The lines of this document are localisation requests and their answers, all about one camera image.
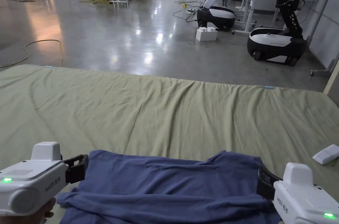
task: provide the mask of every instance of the mattress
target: mattress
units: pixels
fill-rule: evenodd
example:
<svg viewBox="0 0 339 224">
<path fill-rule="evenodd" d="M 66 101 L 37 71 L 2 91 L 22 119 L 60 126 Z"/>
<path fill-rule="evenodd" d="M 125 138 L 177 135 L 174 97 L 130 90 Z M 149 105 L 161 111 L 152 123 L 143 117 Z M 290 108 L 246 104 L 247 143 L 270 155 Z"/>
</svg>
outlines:
<svg viewBox="0 0 339 224">
<path fill-rule="evenodd" d="M 323 93 L 22 65 L 0 72 L 0 131 L 0 169 L 41 141 L 59 142 L 64 158 L 103 149 L 204 161 L 226 150 L 260 156 L 280 177 L 288 162 L 307 164 L 339 201 L 339 164 L 312 159 L 339 145 L 339 109 Z"/>
</svg>

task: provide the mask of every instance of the white storage box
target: white storage box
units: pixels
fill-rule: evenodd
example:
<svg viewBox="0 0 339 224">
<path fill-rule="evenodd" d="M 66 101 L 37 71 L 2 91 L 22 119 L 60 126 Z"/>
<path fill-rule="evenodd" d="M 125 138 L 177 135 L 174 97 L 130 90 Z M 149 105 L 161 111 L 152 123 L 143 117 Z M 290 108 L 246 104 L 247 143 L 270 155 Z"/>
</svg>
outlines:
<svg viewBox="0 0 339 224">
<path fill-rule="evenodd" d="M 197 40 L 208 41 L 217 39 L 217 30 L 214 27 L 200 27 L 197 29 Z"/>
</svg>

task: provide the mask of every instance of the blue t-shirt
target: blue t-shirt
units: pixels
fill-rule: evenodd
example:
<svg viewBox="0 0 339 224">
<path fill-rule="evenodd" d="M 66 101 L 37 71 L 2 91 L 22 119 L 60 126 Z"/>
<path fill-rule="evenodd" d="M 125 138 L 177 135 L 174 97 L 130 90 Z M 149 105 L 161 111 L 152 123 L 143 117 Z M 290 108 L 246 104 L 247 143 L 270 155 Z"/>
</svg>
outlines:
<svg viewBox="0 0 339 224">
<path fill-rule="evenodd" d="M 278 224 L 256 194 L 259 157 L 222 151 L 206 162 L 92 151 L 86 178 L 61 194 L 61 224 Z"/>
</svg>

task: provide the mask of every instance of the concrete floor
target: concrete floor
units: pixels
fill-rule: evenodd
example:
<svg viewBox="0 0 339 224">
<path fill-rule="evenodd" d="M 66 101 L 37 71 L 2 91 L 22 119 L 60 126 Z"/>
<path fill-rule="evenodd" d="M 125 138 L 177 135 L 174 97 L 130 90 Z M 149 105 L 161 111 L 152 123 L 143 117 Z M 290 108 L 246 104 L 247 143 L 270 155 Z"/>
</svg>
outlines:
<svg viewBox="0 0 339 224">
<path fill-rule="evenodd" d="M 247 53 L 247 38 L 230 32 L 218 32 L 216 41 L 199 42 L 197 23 L 172 15 L 181 9 L 175 0 L 131 0 L 129 9 L 119 10 L 79 1 L 0 0 L 0 66 L 24 58 L 27 43 L 57 39 L 62 42 L 63 67 L 314 91 L 323 91 L 328 80 L 310 77 L 311 69 L 322 66 L 309 53 L 289 67 L 255 61 Z M 235 3 L 228 6 L 232 9 Z M 255 15 L 259 24 L 271 17 Z M 30 56 L 22 64 L 60 65 L 57 42 L 32 44 L 27 50 Z"/>
</svg>

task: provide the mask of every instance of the desk leg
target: desk leg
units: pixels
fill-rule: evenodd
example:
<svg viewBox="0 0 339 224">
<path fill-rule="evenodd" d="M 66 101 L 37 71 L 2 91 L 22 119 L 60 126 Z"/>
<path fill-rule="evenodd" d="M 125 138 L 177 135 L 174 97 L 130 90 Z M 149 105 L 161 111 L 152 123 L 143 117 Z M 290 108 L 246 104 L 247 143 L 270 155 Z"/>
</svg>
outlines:
<svg viewBox="0 0 339 224">
<path fill-rule="evenodd" d="M 252 7 L 251 7 L 251 10 L 250 10 L 249 18 L 247 20 L 245 32 L 250 31 L 251 21 L 252 21 L 252 17 L 253 17 L 253 13 L 254 13 L 255 2 L 256 2 L 256 0 L 252 0 Z"/>
<path fill-rule="evenodd" d="M 272 19 L 272 22 L 271 22 L 271 27 L 275 27 L 275 23 L 276 23 L 276 20 L 277 20 L 277 16 L 278 16 L 278 8 L 276 8 L 276 11 L 274 12 L 274 16 L 273 16 L 273 19 Z"/>
<path fill-rule="evenodd" d="M 247 16 L 249 14 L 250 7 L 251 7 L 251 0 L 247 0 L 246 1 L 246 6 L 245 6 L 244 17 L 242 19 L 242 22 L 246 22 Z"/>
<path fill-rule="evenodd" d="M 246 4 L 246 9 L 245 9 L 245 14 L 244 14 L 244 18 L 242 20 L 242 22 L 239 22 L 239 23 L 242 23 L 244 24 L 245 22 L 245 18 L 247 17 L 247 11 L 250 7 L 250 4 L 251 4 L 251 0 L 248 0 L 249 3 Z M 238 33 L 238 34 L 241 34 L 241 35 L 244 35 L 244 36 L 249 36 L 249 34 L 251 33 L 250 32 L 250 28 L 251 28 L 251 25 L 253 25 L 252 23 L 252 17 L 253 17 L 253 12 L 254 12 L 254 7 L 255 7 L 255 3 L 256 3 L 256 0 L 252 0 L 252 7 L 251 7 L 251 10 L 250 10 L 250 14 L 248 16 L 248 20 L 246 22 L 246 28 L 244 31 L 240 31 L 240 30 L 232 30 L 232 35 L 234 35 L 235 33 Z"/>
</svg>

